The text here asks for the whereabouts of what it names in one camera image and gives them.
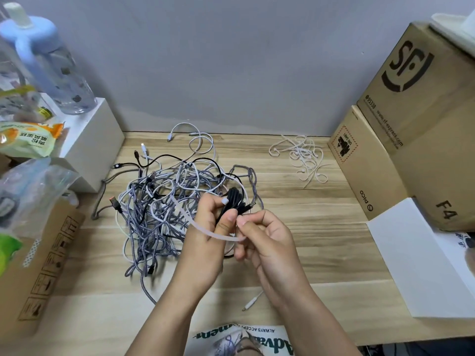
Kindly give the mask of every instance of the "forearm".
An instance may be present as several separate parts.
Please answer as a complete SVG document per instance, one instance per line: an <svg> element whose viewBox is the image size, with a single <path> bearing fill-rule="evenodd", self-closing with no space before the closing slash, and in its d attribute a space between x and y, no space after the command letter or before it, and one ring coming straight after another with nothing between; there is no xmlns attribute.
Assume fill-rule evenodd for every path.
<svg viewBox="0 0 475 356"><path fill-rule="evenodd" d="M179 285L172 281L132 342L127 356L183 354L191 317L199 302L199 298L183 296Z"/></svg>
<svg viewBox="0 0 475 356"><path fill-rule="evenodd" d="M296 355L360 356L329 309L312 291L281 310Z"/></svg>

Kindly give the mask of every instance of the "fingernail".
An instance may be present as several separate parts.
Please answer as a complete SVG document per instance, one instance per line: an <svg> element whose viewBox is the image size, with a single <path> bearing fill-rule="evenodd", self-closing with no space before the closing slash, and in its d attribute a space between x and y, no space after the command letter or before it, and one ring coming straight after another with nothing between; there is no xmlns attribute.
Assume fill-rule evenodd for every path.
<svg viewBox="0 0 475 356"><path fill-rule="evenodd" d="M226 218L229 221L234 221L234 220L236 220L237 214L238 214L237 210L235 208L232 208L227 212Z"/></svg>
<svg viewBox="0 0 475 356"><path fill-rule="evenodd" d="M244 224L246 222L247 222L247 220L244 217L242 217L241 215L237 217L236 223L237 223L238 227L244 226Z"/></svg>

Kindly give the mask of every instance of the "hand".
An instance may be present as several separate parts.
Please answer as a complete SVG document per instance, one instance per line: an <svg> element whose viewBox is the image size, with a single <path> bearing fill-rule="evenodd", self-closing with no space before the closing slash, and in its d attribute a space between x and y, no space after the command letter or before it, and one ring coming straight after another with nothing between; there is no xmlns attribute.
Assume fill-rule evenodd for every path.
<svg viewBox="0 0 475 356"><path fill-rule="evenodd" d="M198 203L195 222L211 232L227 236L234 232L238 212L236 209L226 211L215 227L216 215L223 207L221 201L222 197L204 193ZM221 271L225 245L226 241L209 237L190 225L170 284L180 284L182 295L189 295L198 302Z"/></svg>
<svg viewBox="0 0 475 356"><path fill-rule="evenodd" d="M237 225L237 235L247 239L235 246L234 257L252 262L265 294L277 309L316 296L298 258L292 233L277 216L262 210L238 216Z"/></svg>

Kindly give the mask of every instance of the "cardboard box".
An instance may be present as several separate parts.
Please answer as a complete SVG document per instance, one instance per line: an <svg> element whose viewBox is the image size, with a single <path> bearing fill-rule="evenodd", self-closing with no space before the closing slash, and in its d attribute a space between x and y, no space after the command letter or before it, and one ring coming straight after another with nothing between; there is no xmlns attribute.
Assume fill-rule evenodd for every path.
<svg viewBox="0 0 475 356"><path fill-rule="evenodd" d="M412 23L357 104L432 224L475 230L475 60Z"/></svg>
<svg viewBox="0 0 475 356"><path fill-rule="evenodd" d="M413 317L475 317L475 242L430 226L407 198L367 223Z"/></svg>
<svg viewBox="0 0 475 356"><path fill-rule="evenodd" d="M410 196L358 106L350 108L328 146L368 220Z"/></svg>
<svg viewBox="0 0 475 356"><path fill-rule="evenodd" d="M41 240L23 238L0 275L0 343L33 335L84 215L59 200Z"/></svg>

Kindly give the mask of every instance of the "magazine cover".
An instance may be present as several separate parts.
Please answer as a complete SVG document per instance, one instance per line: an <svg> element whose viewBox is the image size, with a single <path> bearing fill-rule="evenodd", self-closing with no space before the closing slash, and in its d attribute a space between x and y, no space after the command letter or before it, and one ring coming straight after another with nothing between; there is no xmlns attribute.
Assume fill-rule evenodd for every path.
<svg viewBox="0 0 475 356"><path fill-rule="evenodd" d="M293 355L283 326L228 324L188 338L184 356Z"/></svg>

